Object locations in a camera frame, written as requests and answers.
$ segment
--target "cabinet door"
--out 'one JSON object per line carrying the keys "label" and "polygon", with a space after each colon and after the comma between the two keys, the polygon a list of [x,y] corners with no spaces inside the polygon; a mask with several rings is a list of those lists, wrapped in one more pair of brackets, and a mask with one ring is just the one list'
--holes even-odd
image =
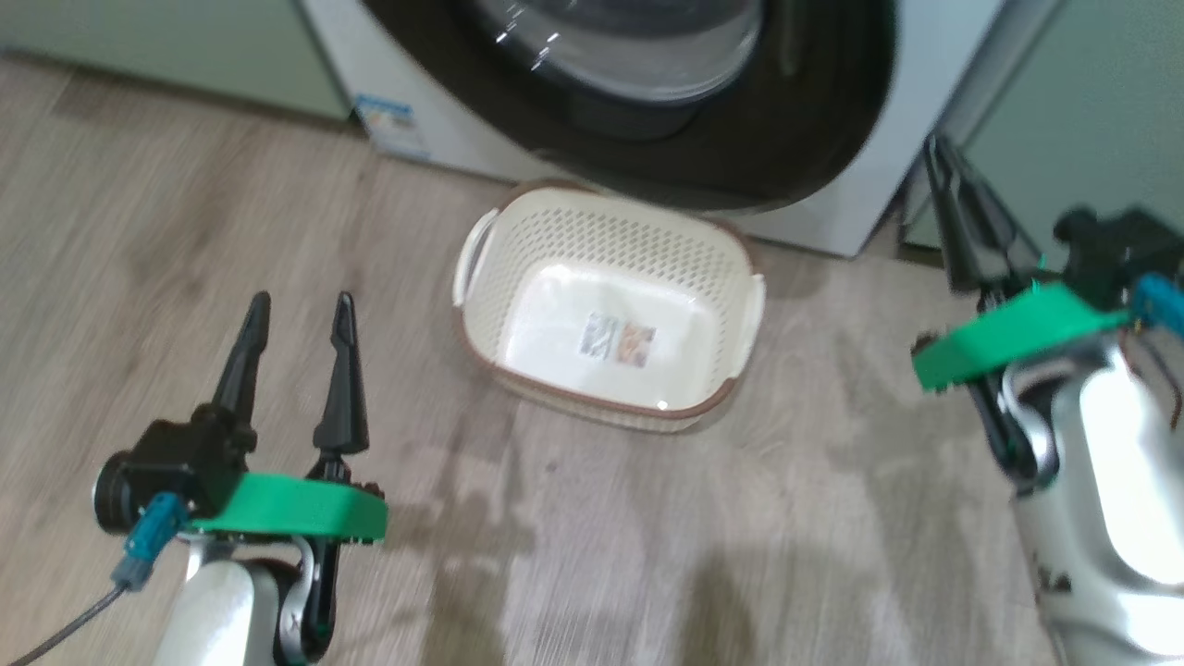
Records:
{"label": "cabinet door", "polygon": [[349,115],[291,0],[0,0],[0,46],[302,113]]}
{"label": "cabinet door", "polygon": [[[1146,206],[1184,232],[1184,2],[1068,0],[966,145],[1060,269],[1061,212]],[[938,245],[932,206],[907,241]]]}

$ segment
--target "green bracket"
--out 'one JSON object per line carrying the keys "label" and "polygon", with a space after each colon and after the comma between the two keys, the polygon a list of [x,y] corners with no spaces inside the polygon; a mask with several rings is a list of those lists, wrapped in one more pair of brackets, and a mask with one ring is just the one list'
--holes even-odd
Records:
{"label": "green bracket", "polygon": [[353,486],[246,473],[226,508],[217,518],[193,520],[189,530],[381,542],[386,514],[381,498]]}
{"label": "green bracket", "polygon": [[1130,322],[1130,312],[1098,312],[1063,283],[1036,286],[925,347],[913,370],[921,389],[940,391]]}

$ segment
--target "perforated basket wall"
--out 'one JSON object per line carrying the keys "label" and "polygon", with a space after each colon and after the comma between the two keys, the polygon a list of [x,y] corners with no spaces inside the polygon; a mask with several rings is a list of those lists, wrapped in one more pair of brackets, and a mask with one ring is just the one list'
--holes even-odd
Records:
{"label": "perforated basket wall", "polygon": [[[470,236],[471,256],[462,255],[453,300],[469,347],[504,385],[585,417],[663,431],[690,425],[731,391],[764,307],[764,281],[738,235],[671,211],[551,185],[520,188],[490,216]],[[476,244],[480,249],[470,248]],[[556,260],[669,284],[700,299],[721,329],[710,359],[712,392],[694,408],[661,411],[581,396],[500,366],[497,350],[523,275],[538,262]]]}

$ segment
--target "front-loading washer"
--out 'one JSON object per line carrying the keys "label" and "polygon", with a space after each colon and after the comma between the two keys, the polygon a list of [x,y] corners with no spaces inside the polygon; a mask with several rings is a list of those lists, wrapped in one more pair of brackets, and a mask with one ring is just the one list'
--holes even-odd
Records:
{"label": "front-loading washer", "polygon": [[374,142],[854,256],[1003,0],[304,0]]}

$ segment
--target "white plastic basket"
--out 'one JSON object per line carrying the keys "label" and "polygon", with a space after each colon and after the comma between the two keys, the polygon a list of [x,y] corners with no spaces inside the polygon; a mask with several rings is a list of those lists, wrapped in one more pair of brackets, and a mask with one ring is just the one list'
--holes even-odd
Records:
{"label": "white plastic basket", "polygon": [[452,305],[470,351],[509,389],[669,433],[732,391],[765,281],[727,228],[542,182],[477,222]]}

